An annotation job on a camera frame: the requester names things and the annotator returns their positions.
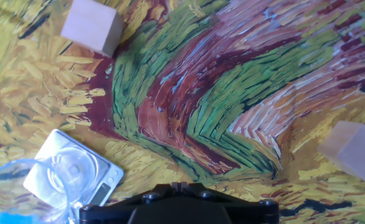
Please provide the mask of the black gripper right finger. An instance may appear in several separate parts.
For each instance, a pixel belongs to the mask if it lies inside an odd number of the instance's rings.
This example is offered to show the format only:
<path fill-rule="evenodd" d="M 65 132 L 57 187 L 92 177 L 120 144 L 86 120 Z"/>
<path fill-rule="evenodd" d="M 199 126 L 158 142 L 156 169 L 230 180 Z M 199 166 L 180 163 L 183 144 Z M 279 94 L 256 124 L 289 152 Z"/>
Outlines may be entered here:
<path fill-rule="evenodd" d="M 179 194 L 220 205 L 232 223 L 278 224 L 278 203 L 272 199 L 249 202 L 208 189 L 203 184 L 187 182 L 179 184 Z"/>

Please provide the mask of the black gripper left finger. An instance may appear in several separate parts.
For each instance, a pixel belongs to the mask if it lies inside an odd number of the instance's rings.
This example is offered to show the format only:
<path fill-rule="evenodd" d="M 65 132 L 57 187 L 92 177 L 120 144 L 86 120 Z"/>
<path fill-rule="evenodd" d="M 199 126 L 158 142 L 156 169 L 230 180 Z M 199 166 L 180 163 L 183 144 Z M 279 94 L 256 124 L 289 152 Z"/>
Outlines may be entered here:
<path fill-rule="evenodd" d="M 107 206 L 85 205 L 79 211 L 80 224 L 128 223 L 133 212 L 143 206 L 172 197 L 179 183 L 158 184 L 153 189 Z"/>

